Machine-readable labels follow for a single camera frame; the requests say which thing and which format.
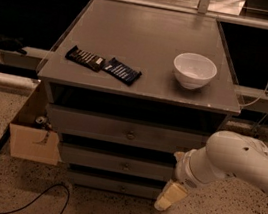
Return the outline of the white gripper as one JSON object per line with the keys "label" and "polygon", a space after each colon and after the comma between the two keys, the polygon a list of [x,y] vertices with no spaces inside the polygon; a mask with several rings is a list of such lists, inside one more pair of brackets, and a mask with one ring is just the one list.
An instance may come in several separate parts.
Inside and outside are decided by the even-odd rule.
{"label": "white gripper", "polygon": [[175,179],[169,180],[154,203],[158,211],[164,211],[187,196],[187,189],[202,188],[218,180],[204,148],[188,152],[175,152]]}

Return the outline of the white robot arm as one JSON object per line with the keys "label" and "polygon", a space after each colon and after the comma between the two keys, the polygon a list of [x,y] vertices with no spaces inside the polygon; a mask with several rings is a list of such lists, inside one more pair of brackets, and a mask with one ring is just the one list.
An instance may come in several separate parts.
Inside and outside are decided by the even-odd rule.
{"label": "white robot arm", "polygon": [[268,195],[268,147],[261,140],[224,130],[212,134],[204,147],[174,156],[174,176],[158,195],[156,210],[170,208],[194,188],[232,177]]}

